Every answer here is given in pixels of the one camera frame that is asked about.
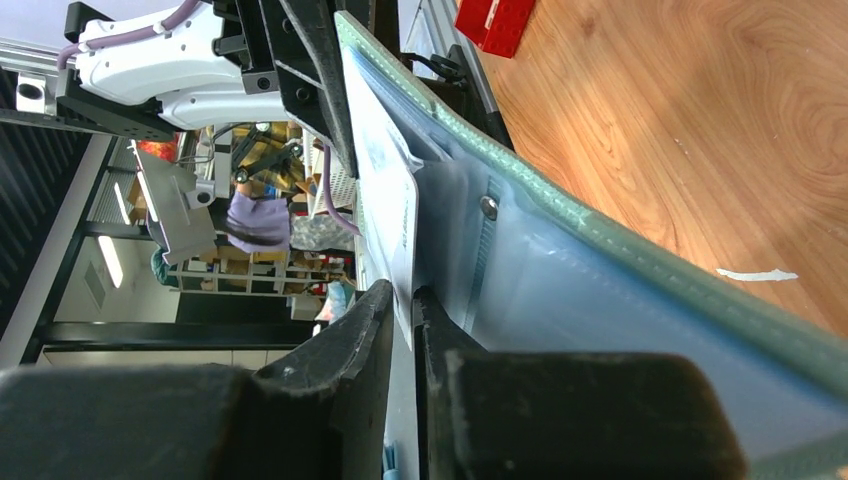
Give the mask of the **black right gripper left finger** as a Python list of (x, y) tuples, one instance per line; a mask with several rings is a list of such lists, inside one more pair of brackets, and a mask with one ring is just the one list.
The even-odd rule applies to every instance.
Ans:
[(21, 366), (1, 374), (5, 479), (378, 479), (394, 292), (257, 370)]

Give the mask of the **red white toy block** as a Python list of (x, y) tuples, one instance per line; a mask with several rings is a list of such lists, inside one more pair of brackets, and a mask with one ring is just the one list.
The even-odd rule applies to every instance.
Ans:
[(513, 58), (536, 0), (462, 0), (455, 28), (481, 51)]

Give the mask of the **white blue credit card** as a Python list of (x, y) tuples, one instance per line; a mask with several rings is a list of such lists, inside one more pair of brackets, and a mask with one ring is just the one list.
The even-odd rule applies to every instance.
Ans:
[(342, 50), (342, 63), (364, 214), (362, 233), (377, 273), (393, 285), (395, 316), (412, 346), (418, 190), (410, 166), (417, 160), (378, 97), (379, 71), (350, 47)]

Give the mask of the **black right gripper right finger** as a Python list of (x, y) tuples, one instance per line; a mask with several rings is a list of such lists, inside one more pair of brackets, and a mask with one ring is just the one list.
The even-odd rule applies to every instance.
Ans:
[(427, 287), (413, 296), (424, 479), (741, 479), (706, 376), (656, 353), (485, 349)]

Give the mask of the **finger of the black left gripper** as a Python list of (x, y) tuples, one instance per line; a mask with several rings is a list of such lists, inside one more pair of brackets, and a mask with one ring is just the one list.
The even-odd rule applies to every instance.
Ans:
[(357, 157), (341, 51), (327, 1), (259, 3), (284, 109), (331, 147), (350, 177)]

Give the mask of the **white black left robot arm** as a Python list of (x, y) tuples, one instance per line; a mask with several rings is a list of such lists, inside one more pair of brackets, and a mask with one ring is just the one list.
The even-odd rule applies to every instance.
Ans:
[(134, 139), (293, 120), (358, 173), (329, 1), (185, 1), (115, 21), (67, 9), (59, 104)]

